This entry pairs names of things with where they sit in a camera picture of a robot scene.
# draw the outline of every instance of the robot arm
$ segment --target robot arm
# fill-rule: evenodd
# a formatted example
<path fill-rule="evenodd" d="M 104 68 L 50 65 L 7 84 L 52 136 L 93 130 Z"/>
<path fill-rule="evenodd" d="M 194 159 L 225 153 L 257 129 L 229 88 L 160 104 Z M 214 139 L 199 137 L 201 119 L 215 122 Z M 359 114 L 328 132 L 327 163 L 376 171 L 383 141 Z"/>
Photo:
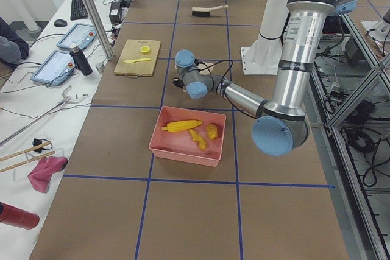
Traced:
<path fill-rule="evenodd" d="M 290 19 L 270 101 L 223 76 L 200 75 L 194 55 L 188 50 L 181 50 L 176 55 L 179 77 L 192 99 L 200 99 L 208 92 L 215 92 L 255 116 L 257 120 L 252 137 L 261 151 L 273 156 L 287 154 L 302 145 L 310 132 L 302 104 L 325 19 L 331 14 L 352 11 L 356 2 L 288 0 Z"/>

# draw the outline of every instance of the wooden stick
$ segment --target wooden stick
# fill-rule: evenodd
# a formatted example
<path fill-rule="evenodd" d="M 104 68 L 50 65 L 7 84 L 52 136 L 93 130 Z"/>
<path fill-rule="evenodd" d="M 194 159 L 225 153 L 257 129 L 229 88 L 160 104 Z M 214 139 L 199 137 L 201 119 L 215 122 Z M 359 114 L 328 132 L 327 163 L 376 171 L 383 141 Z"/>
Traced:
<path fill-rule="evenodd" d="M 0 170 L 0 173 L 3 173 L 7 170 L 11 170 L 11 169 L 14 169 L 16 167 L 19 167 L 19 166 L 22 166 L 24 164 L 27 164 L 27 163 L 30 163 L 32 161 L 36 161 L 36 160 L 39 160 L 41 158 L 44 158 L 46 156 L 49 156 L 49 155 L 53 155 L 55 154 L 55 151 L 52 151 L 52 152 L 48 152 L 48 153 L 44 153 L 43 155 L 39 155 L 39 156 L 36 156 L 35 158 L 32 158 L 31 160 L 28 160 L 28 161 L 22 161 L 21 163 L 18 163 L 18 164 L 13 164 L 12 166 L 9 166 L 9 167 L 5 167 L 3 169 Z"/>
<path fill-rule="evenodd" d="M 51 141 L 42 143 L 42 144 L 40 144 L 40 145 L 38 145 L 38 146 L 30 147 L 29 149 L 25 149 L 25 150 L 24 150 L 24 153 L 30 152 L 30 151 L 35 150 L 35 149 L 40 149 L 41 147 L 47 146 L 47 145 L 49 145 L 49 144 L 51 144 Z M 14 158 L 15 156 L 22 155 L 22 154 L 23 154 L 23 150 L 20 151 L 20 152 L 15 152 L 15 153 L 13 153 L 13 154 L 11 154 L 11 155 L 7 155 L 7 156 L 5 156 L 5 157 L 3 157 L 3 158 L 0 158 L 0 161 L 5 161 L 5 160 L 7 160 L 7 159 L 9 159 L 9 158 Z"/>

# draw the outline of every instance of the black bottle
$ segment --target black bottle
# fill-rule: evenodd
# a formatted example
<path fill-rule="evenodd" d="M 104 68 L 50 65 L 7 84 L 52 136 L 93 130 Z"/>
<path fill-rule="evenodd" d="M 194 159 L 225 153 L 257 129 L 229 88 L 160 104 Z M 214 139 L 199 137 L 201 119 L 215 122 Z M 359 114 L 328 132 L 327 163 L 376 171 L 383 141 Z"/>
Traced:
<path fill-rule="evenodd" d="M 90 75 L 92 73 L 92 68 L 88 63 L 87 58 L 85 58 L 83 50 L 80 50 L 80 48 L 75 43 L 71 43 L 69 48 L 71 50 L 71 56 L 73 57 L 76 68 L 79 69 L 83 75 Z"/>

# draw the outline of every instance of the yellow toy food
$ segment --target yellow toy food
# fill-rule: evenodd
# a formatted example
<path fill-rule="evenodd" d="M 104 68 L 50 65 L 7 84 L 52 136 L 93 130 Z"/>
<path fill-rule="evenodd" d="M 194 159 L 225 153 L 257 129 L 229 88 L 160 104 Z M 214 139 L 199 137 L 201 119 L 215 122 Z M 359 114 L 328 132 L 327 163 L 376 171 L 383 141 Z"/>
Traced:
<path fill-rule="evenodd" d="M 218 138 L 218 130 L 217 130 L 217 126 L 215 124 L 213 124 L 213 123 L 207 124 L 206 132 L 207 132 L 207 136 L 210 139 L 214 140 L 214 139 Z"/>
<path fill-rule="evenodd" d="M 168 132 L 179 132 L 183 130 L 192 129 L 202 125 L 203 121 L 201 120 L 182 120 L 175 121 L 166 124 L 165 127 L 161 127 L 161 130 L 167 130 Z"/>
<path fill-rule="evenodd" d="M 188 132 L 190 133 L 193 141 L 197 142 L 197 146 L 200 150 L 205 150 L 208 147 L 204 137 L 200 135 L 196 130 L 189 129 Z"/>

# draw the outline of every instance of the pink plastic tray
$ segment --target pink plastic tray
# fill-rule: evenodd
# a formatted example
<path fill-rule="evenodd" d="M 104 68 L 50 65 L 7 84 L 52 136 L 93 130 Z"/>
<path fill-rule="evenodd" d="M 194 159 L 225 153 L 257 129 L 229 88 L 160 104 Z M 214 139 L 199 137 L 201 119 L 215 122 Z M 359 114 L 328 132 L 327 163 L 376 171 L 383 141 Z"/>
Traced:
<path fill-rule="evenodd" d="M 204 122 L 195 129 L 206 139 L 207 149 L 200 150 L 197 143 L 192 141 L 187 130 L 174 133 L 161 130 L 161 127 L 166 126 L 169 122 L 189 119 Z M 207 137 L 206 125 L 209 123 L 214 123 L 218 128 L 218 138 L 215 140 L 210 140 Z M 226 116 L 223 114 L 163 106 L 160 115 L 158 115 L 149 149 L 159 158 L 216 167 L 222 155 L 225 124 Z"/>

